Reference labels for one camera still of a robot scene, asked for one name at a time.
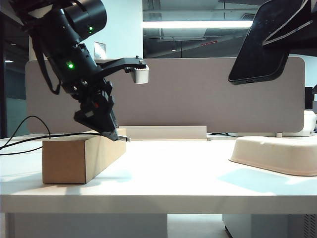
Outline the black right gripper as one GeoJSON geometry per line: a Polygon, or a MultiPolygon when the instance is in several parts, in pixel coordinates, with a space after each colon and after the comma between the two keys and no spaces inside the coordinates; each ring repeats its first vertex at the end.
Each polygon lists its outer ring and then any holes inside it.
{"type": "Polygon", "coordinates": [[[263,46],[285,48],[291,54],[317,53],[317,0],[305,0],[295,13],[263,40],[263,46]]]}

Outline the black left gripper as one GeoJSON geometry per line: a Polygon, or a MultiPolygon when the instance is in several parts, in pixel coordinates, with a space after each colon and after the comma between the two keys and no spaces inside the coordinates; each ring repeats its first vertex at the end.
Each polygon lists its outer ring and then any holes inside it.
{"type": "Polygon", "coordinates": [[[118,124],[112,109],[112,84],[105,80],[110,74],[111,71],[65,71],[61,74],[61,85],[66,93],[81,104],[82,110],[74,114],[74,120],[112,141],[117,141],[118,124]],[[93,112],[95,110],[109,113],[93,112]]]}

